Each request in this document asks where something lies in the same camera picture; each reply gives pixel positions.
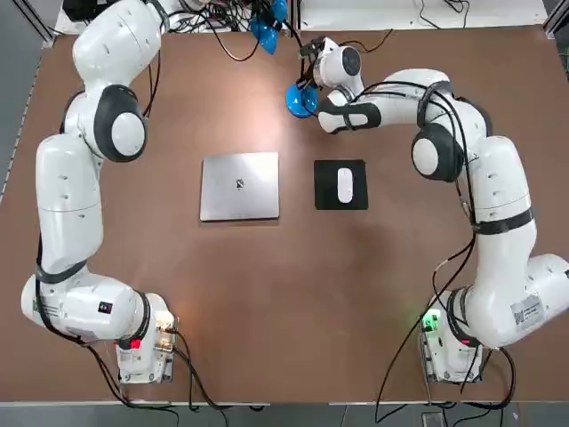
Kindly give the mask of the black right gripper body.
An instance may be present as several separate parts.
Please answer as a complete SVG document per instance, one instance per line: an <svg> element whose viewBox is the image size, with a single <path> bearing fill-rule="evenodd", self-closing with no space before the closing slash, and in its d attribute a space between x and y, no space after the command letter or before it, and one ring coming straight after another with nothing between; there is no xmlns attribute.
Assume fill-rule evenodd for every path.
<svg viewBox="0 0 569 427"><path fill-rule="evenodd" d="M324 40L312 40L309 45L309 82L317 88L325 86L320 72L320 62L325 52Z"/></svg>

